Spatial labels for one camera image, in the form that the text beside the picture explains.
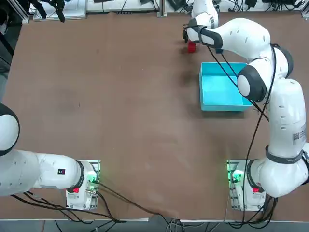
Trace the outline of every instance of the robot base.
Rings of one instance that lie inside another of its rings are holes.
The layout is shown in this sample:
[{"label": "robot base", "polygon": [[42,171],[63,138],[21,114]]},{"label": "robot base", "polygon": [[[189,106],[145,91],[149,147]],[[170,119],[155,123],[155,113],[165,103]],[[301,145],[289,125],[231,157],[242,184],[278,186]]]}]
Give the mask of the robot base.
[{"label": "robot base", "polygon": [[231,206],[235,210],[258,211],[264,204],[266,193],[256,192],[245,179],[245,207],[243,207],[243,174],[246,160],[228,159],[227,176]]},{"label": "robot base", "polygon": [[100,160],[80,160],[84,166],[84,180],[80,188],[66,190],[67,208],[91,210],[98,206],[98,185],[91,181],[99,181]]}]

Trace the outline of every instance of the table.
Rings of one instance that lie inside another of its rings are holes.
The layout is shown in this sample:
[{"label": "table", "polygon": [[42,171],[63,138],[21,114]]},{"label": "table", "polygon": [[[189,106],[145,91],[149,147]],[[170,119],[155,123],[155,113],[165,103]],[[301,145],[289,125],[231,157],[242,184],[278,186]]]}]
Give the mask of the table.
[{"label": "table", "polygon": [[[221,23],[234,17],[264,25],[272,41],[291,52],[292,77],[308,102],[309,30],[300,13],[220,14]],[[224,219],[225,162],[245,158],[258,113],[201,112],[199,67],[213,59],[202,46],[187,53],[182,24],[188,19],[108,14],[23,25],[4,96],[21,123],[16,148],[101,160],[101,178],[108,186],[165,216]],[[243,61],[228,52],[226,57]],[[268,135],[263,119],[251,158],[264,156]],[[38,193],[52,202],[65,201],[56,190]],[[309,185],[281,197],[273,219],[309,221],[308,194]],[[117,218],[149,216],[106,198]],[[0,204],[0,218],[63,218],[11,197]],[[106,212],[103,204],[97,212]],[[241,215],[229,206],[227,219]]]}]

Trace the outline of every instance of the label sticker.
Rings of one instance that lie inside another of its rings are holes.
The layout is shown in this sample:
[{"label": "label sticker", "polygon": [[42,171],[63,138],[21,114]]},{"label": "label sticker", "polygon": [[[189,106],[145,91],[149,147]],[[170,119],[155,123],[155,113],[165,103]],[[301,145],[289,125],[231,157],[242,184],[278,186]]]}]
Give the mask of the label sticker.
[{"label": "label sticker", "polygon": [[293,134],[293,145],[306,141],[306,124],[301,127],[301,131]]}]

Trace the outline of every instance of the barcode label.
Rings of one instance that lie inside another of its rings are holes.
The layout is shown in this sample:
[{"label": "barcode label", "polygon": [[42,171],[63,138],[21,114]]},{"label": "barcode label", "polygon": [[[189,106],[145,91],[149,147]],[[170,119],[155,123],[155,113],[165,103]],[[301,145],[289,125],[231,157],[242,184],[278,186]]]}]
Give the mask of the barcode label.
[{"label": "barcode label", "polygon": [[211,28],[214,28],[214,19],[211,17]]},{"label": "barcode label", "polygon": [[306,141],[306,125],[301,127],[301,131],[293,134],[293,145],[298,142]]}]

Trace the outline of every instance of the black joint cap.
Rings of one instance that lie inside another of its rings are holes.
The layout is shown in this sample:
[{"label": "black joint cap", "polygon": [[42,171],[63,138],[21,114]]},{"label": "black joint cap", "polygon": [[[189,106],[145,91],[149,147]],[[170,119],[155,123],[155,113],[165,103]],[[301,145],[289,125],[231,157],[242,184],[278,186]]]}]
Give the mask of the black joint cap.
[{"label": "black joint cap", "polygon": [[285,50],[282,47],[278,47],[278,49],[280,51],[282,51],[282,53],[284,54],[286,60],[288,61],[288,74],[285,77],[285,78],[288,78],[289,75],[291,74],[291,72],[293,71],[293,67],[294,67],[294,62],[293,62],[292,55],[287,50]]},{"label": "black joint cap", "polygon": [[255,67],[247,65],[238,73],[237,78],[239,76],[245,76],[250,86],[249,95],[244,97],[255,102],[261,102],[266,95],[267,88]]}]

